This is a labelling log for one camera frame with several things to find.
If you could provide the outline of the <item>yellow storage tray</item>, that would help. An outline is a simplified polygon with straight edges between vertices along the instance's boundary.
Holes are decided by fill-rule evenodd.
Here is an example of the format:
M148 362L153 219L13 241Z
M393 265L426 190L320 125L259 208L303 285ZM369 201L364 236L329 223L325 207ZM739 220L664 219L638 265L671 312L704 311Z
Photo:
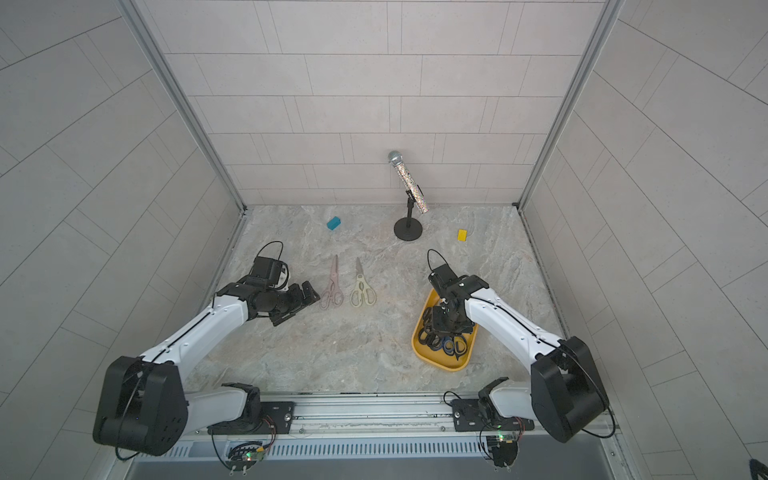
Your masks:
M419 320L417 321L414 333L411 339L411 346L416 354L424 362L438 367L447 372L458 372L463 370L470 362L478 328L470 334L463 335L468 342L467 353L459 360L453 356L446 355L441 349L441 338L447 335L440 335L433 332L431 328L425 327L425 319L428 319L428 308L439 303L437 292L432 289L422 309Z

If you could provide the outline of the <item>pink scissors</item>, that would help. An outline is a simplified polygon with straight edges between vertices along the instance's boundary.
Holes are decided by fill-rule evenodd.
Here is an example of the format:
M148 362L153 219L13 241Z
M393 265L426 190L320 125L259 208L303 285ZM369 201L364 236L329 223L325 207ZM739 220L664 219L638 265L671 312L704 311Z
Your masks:
M331 262L329 283L325 291L321 294L320 307L323 310L341 306L344 302L344 295L339 284L338 264L339 259L338 256L335 255Z

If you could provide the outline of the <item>cream kitchen scissors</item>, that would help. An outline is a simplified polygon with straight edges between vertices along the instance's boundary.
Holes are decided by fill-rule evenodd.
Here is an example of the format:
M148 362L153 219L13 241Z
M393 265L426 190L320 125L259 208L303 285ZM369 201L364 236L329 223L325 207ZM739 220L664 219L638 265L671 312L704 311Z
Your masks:
M350 296L350 303L354 307L373 306L377 302L377 295L366 280L360 258L356 259L355 267L355 286Z

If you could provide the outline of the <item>blue handled scissors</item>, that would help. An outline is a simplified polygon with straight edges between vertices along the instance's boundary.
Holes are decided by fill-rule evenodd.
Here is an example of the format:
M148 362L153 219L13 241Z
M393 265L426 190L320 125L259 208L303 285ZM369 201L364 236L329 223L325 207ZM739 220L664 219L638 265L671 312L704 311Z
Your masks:
M452 356L455 354L455 342L452 335L441 338L441 349L446 355Z

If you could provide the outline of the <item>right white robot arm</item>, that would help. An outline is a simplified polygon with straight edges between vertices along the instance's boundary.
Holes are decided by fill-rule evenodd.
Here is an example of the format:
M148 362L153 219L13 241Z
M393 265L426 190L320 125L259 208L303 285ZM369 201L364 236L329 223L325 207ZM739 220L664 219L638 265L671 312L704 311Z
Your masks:
M422 317L431 332L449 320L459 323L448 334L459 337L480 326L501 342L526 367L528 387L511 387L501 377L478 392L478 413L493 428L515 420L536 420L555 440L565 443L603 413L612 414L607 392L587 344L576 336L563 339L545 331L501 300L481 289L466 299L441 299Z

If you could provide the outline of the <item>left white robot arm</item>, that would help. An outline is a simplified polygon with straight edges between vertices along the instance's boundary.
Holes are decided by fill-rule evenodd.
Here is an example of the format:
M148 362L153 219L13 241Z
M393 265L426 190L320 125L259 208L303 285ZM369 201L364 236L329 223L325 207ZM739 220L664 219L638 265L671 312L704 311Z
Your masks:
M264 428L258 387L235 382L190 393L183 381L246 322L267 318L279 325L320 299L308 281L283 290L245 280L226 285L209 306L169 338L139 356L121 356L108 366L93 440L117 450L160 456L193 431L240 435Z

